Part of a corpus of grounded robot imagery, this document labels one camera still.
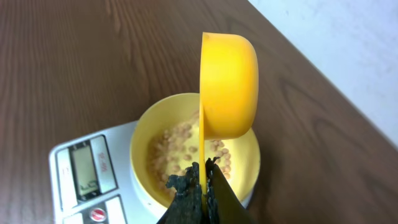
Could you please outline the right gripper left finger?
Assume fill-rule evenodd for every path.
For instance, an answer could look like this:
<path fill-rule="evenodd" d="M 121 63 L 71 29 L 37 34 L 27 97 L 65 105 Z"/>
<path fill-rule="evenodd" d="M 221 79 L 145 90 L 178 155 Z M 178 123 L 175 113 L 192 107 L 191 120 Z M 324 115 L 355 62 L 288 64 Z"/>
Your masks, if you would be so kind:
<path fill-rule="evenodd" d="M 199 163 L 185 169 L 185 175 L 171 175 L 165 184 L 175 189 L 174 198 L 157 224 L 201 224 L 204 221 Z"/>

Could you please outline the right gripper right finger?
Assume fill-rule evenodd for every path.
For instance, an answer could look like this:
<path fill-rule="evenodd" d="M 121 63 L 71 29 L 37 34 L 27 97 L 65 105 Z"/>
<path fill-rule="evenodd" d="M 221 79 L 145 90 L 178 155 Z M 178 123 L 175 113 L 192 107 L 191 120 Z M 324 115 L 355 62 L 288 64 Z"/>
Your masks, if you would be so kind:
<path fill-rule="evenodd" d="M 220 167 L 218 157 L 205 162 L 207 177 L 206 205 L 211 224 L 255 224 L 256 221 L 234 194 Z"/>

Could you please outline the yellow measuring scoop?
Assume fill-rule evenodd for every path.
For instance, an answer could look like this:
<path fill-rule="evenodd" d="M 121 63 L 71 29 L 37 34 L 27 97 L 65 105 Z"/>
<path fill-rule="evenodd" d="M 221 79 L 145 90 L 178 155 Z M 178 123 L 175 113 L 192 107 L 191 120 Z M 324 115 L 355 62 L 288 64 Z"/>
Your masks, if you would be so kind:
<path fill-rule="evenodd" d="M 207 191 L 205 141 L 236 139 L 254 121 L 258 99 L 258 64 L 252 44 L 240 35 L 202 35 L 199 100 L 199 178 Z M 202 210 L 207 213 L 206 197 Z"/>

